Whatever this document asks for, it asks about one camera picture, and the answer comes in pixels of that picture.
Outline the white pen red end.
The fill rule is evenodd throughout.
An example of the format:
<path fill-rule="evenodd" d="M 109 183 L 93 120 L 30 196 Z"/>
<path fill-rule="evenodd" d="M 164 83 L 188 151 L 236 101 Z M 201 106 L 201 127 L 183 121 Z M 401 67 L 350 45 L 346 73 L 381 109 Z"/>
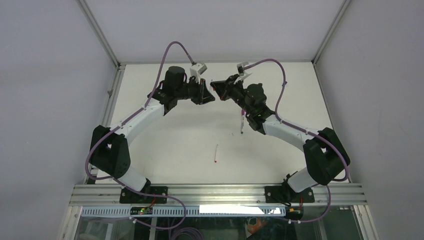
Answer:
<path fill-rule="evenodd" d="M 219 147 L 219 145 L 217 144 L 216 146 L 215 146 L 215 151 L 214 151 L 214 163 L 217 163 L 217 154 L 218 154 L 218 147 Z"/>

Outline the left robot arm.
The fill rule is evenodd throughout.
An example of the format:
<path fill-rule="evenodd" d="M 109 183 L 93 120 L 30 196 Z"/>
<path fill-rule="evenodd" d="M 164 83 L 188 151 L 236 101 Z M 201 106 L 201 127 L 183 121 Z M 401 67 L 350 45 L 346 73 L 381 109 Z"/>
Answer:
<path fill-rule="evenodd" d="M 163 80 L 157 80 L 147 100 L 136 112 L 108 127 L 93 130 L 88 163 L 111 178 L 131 188 L 131 197 L 145 203 L 151 196 L 151 182 L 131 165 L 129 146 L 149 125 L 164 117 L 178 101 L 190 100 L 204 105 L 215 100 L 201 75 L 203 63 L 194 63 L 189 73 L 180 66 L 170 66 Z"/>

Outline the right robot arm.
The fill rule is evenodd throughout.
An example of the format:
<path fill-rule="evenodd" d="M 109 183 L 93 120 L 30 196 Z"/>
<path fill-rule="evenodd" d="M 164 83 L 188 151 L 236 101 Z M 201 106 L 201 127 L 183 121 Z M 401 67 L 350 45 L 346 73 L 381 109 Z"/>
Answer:
<path fill-rule="evenodd" d="M 238 74 L 210 85 L 220 100 L 232 100 L 244 111 L 254 131 L 278 138 L 304 154 L 306 166 L 287 175 L 279 189 L 270 193 L 276 201 L 294 203 L 305 190 L 316 185 L 326 186 L 336 181 L 341 172 L 345 173 L 341 181 L 348 178 L 351 161 L 333 129 L 314 130 L 280 118 L 267 106 L 263 85 L 253 83 L 244 87 Z"/>

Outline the orange object below table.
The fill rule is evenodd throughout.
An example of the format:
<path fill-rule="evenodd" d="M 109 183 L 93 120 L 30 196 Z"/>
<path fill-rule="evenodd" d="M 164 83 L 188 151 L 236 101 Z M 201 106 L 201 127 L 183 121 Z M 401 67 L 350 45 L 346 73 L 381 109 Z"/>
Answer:
<path fill-rule="evenodd" d="M 263 227 L 267 225 L 267 221 L 258 217 L 251 217 L 246 222 L 246 231 L 248 233 L 255 234 L 259 230 L 261 230 Z"/>

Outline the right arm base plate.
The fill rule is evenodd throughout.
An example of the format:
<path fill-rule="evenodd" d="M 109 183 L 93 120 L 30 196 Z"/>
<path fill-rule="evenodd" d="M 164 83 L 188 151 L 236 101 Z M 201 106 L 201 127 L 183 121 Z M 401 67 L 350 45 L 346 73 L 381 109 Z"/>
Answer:
<path fill-rule="evenodd" d="M 267 185 L 264 187 L 266 203 L 300 204 L 314 203 L 315 196 L 309 187 L 301 192 L 295 192 L 289 186 Z"/>

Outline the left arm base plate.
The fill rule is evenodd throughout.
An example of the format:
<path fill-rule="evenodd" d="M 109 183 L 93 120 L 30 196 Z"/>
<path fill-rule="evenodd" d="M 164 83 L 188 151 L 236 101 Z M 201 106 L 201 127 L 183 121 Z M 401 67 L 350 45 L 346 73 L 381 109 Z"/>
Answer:
<path fill-rule="evenodd" d="M 127 188 L 121 190 L 119 197 L 120 204 L 151 204 L 155 201 L 155 204 L 166 204 L 168 195 L 167 186 L 150 186 L 147 188 L 147 194 L 154 196 L 144 196 L 134 193 Z"/>

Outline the aluminium frame rail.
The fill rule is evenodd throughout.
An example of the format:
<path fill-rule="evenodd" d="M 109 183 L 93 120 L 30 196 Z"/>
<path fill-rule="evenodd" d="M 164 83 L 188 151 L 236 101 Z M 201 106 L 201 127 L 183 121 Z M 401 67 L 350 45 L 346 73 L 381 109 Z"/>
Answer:
<path fill-rule="evenodd" d="M 187 206 L 198 205 L 259 205 L 266 203 L 265 186 L 279 184 L 167 184 L 170 196 L 167 206 L 176 206 L 182 201 Z M 122 188 L 117 184 L 75 185 L 70 197 L 70 206 L 117 206 Z M 312 188 L 315 202 L 302 203 L 304 206 L 367 205 L 365 193 L 359 183 L 331 183 L 328 186 Z"/>

